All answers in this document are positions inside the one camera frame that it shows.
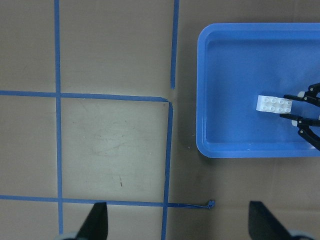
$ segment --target blue plastic tray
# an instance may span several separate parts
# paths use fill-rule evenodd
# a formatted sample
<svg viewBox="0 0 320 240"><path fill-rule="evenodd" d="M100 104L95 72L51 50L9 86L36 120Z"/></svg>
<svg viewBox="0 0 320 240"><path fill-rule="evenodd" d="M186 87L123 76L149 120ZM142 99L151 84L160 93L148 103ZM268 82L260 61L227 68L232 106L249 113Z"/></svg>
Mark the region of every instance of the blue plastic tray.
<svg viewBox="0 0 320 240"><path fill-rule="evenodd" d="M196 143L202 154L320 156L290 120L256 111L258 95L297 95L320 83L319 23L215 23L201 32L197 50ZM318 118L320 108L294 101L291 113Z"/></svg>

